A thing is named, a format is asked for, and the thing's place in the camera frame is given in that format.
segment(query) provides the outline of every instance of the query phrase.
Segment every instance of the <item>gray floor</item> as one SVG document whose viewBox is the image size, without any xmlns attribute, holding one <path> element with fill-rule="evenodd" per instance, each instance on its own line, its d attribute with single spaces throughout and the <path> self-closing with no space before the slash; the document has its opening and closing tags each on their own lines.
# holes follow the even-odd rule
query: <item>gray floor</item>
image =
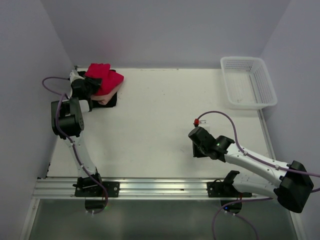
<svg viewBox="0 0 320 240">
<path fill-rule="evenodd" d="M 83 200 L 41 200 L 30 240 L 206 240 L 218 201 L 110 200 L 103 213 L 85 214 Z M 289 212 L 276 201 L 244 203 L 260 240 L 296 240 Z M 242 220 L 223 212 L 217 218 L 218 240 L 255 240 Z"/>
</svg>

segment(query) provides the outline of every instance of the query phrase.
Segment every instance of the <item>wall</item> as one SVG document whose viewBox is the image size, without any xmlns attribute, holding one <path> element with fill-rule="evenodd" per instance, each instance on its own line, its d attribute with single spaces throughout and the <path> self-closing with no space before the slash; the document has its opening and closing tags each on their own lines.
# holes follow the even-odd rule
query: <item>wall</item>
<svg viewBox="0 0 320 240">
<path fill-rule="evenodd" d="M 72 65 L 39 0 L 1 0 L 0 29 L 0 239 L 16 240 L 55 140 L 57 97 L 41 80 L 68 76 Z"/>
<path fill-rule="evenodd" d="M 73 63 L 220 68 L 259 56 L 290 0 L 42 0 Z"/>
<path fill-rule="evenodd" d="M 264 111 L 276 157 L 313 173 L 320 173 L 319 10 L 318 0 L 292 0 L 261 55 L 278 97 Z M 320 236 L 319 200 L 312 194 L 301 214 L 309 240 Z"/>
</svg>

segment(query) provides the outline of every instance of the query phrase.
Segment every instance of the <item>red cloth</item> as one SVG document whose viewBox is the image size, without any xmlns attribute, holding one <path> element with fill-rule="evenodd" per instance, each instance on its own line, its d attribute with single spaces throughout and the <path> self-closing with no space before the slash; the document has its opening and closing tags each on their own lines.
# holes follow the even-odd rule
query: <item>red cloth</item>
<svg viewBox="0 0 320 240">
<path fill-rule="evenodd" d="M 110 64 L 108 63 L 91 63 L 85 76 L 93 79 L 102 79 L 101 87 L 98 92 L 94 94 L 96 96 L 109 94 L 116 86 L 124 81 L 124 76 L 115 71 L 110 71 Z"/>
</svg>

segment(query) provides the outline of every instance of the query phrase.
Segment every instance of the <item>tabletop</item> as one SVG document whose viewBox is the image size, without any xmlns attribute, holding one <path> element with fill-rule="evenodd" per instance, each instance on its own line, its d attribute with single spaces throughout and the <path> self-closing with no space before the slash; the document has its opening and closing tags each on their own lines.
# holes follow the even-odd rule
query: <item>tabletop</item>
<svg viewBox="0 0 320 240">
<path fill-rule="evenodd" d="M 194 158 L 188 133 L 206 111 L 228 114 L 241 145 L 269 156 L 258 112 L 226 106 L 221 69 L 117 68 L 124 83 L 113 108 L 84 113 L 84 141 L 103 178 L 224 178 L 231 170 L 247 170 Z M 234 139 L 228 119 L 219 114 L 202 118 L 214 137 Z M 57 138 L 47 177 L 78 177 L 72 155 Z"/>
</svg>

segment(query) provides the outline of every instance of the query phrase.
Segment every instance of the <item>plastic basket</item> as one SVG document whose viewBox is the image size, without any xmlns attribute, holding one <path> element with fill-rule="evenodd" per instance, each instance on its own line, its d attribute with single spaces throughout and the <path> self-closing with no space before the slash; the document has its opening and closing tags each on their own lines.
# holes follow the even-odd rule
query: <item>plastic basket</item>
<svg viewBox="0 0 320 240">
<path fill-rule="evenodd" d="M 226 95 L 232 109 L 259 110 L 277 104 L 265 62 L 257 57 L 221 58 Z"/>
</svg>

